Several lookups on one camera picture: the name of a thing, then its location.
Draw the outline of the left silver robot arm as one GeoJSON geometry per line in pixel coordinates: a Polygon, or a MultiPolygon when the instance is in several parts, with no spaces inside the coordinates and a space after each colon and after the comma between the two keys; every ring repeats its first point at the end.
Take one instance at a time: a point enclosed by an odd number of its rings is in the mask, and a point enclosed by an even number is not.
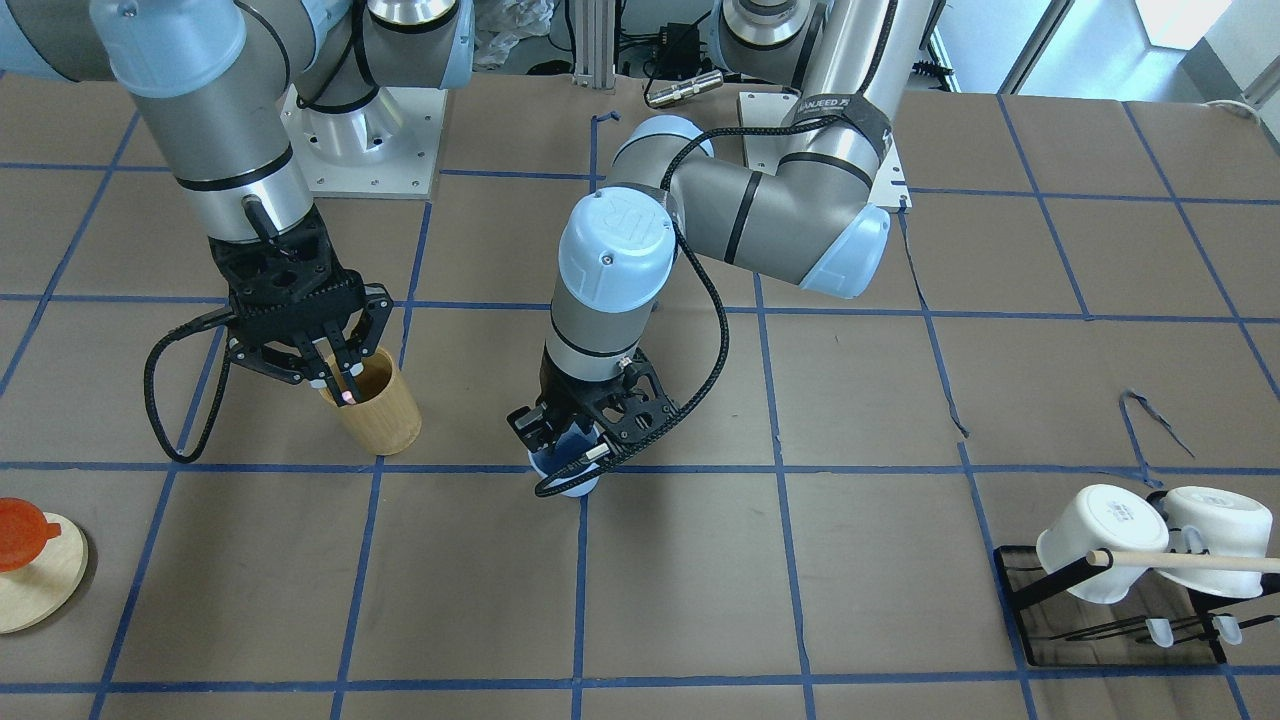
{"type": "Polygon", "coordinates": [[[795,88],[774,170],[716,158],[712,132],[644,120],[559,240],[541,391],[509,424],[556,486],[637,451],[687,414],[639,347],[678,252],[840,299],[879,265],[890,219],[870,200],[928,1],[721,1],[712,54],[795,88]]]}

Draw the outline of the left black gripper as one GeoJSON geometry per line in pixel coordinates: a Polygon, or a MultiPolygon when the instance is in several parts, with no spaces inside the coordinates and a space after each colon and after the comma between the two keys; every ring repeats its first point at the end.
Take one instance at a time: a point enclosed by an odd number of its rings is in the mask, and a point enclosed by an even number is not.
{"type": "Polygon", "coordinates": [[[594,424],[600,430],[602,443],[582,460],[602,465],[640,454],[643,442],[657,438],[680,413],[643,352],[608,380],[580,380],[544,352],[539,379],[535,406],[517,407],[507,416],[536,471],[558,471],[573,459],[563,436],[571,424],[585,430],[594,424]]]}

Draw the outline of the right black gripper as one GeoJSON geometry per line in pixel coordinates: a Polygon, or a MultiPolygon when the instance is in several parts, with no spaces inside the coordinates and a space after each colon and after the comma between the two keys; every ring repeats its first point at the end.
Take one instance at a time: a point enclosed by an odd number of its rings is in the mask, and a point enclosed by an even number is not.
{"type": "Polygon", "coordinates": [[[233,361],[329,393],[340,377],[351,395],[362,395],[356,378],[393,307],[387,288],[340,265],[317,208],[288,231],[262,204],[242,209],[257,238],[210,241],[229,286],[233,361]]]}

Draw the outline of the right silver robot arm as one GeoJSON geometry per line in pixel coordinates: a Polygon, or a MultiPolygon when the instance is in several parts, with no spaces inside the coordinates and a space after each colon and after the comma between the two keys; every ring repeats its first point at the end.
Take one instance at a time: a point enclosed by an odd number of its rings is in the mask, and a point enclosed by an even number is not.
{"type": "Polygon", "coordinates": [[[204,223],[228,355],[358,397],[393,302],[342,266],[315,202],[428,192],[425,94],[468,82],[470,1],[5,1],[3,69],[114,81],[204,223]]]}

